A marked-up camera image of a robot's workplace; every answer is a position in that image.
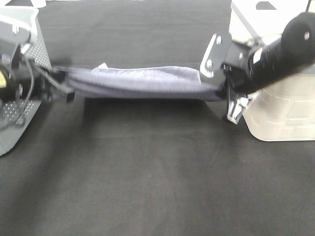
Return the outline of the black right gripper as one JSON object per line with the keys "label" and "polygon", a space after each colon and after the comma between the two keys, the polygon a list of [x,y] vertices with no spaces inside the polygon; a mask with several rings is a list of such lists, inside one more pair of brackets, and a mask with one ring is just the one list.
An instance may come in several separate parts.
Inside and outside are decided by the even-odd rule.
{"label": "black right gripper", "polygon": [[215,32],[202,57],[199,73],[201,98],[226,98],[225,119],[238,123],[256,99],[250,74],[250,54],[255,47],[232,39],[228,32]]}

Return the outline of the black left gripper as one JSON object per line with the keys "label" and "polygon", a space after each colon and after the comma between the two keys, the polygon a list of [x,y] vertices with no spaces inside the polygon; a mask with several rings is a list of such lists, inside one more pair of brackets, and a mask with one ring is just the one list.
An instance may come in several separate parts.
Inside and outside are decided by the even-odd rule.
{"label": "black left gripper", "polygon": [[75,90],[64,84],[64,75],[36,65],[34,59],[22,57],[20,45],[10,64],[0,62],[0,99],[12,101],[14,89],[16,99],[25,101],[29,98],[40,101],[61,98],[71,102],[75,96]]}

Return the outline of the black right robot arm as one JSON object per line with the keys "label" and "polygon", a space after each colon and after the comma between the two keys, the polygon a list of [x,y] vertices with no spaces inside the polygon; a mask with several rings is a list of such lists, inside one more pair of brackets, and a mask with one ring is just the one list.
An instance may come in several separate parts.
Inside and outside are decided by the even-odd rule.
{"label": "black right robot arm", "polygon": [[291,19],[280,37],[269,44],[262,37],[239,42],[230,33],[214,33],[200,64],[206,82],[227,101],[226,118],[237,124],[251,105],[252,94],[297,74],[315,62],[315,14]]}

